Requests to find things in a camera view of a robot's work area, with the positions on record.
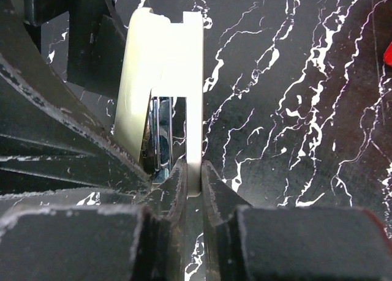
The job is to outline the beige stapler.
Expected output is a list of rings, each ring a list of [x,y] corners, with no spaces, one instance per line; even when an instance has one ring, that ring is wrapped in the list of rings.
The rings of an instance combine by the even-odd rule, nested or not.
[[[180,23],[142,7],[132,14],[126,38],[114,137],[140,158],[148,129],[157,171],[172,167],[172,115],[161,105],[186,100],[187,194],[201,192],[203,132],[203,19],[184,12]]]

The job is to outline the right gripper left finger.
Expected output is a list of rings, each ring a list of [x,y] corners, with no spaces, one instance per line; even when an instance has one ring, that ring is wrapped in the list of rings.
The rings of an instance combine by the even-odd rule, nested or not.
[[[2,280],[183,280],[187,163],[136,198],[105,189],[1,197]]]

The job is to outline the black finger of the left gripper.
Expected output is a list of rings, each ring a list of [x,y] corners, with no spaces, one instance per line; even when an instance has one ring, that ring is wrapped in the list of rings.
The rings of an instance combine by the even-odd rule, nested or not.
[[[70,81],[102,95],[119,90],[126,29],[114,0],[1,0],[1,194],[146,193],[149,175],[40,53],[41,26],[64,13]]]

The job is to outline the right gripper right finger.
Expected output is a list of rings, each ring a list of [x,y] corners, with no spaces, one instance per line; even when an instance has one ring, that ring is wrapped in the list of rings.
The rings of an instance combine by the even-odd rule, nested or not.
[[[363,208],[257,208],[201,167],[207,280],[390,280],[391,241]]]

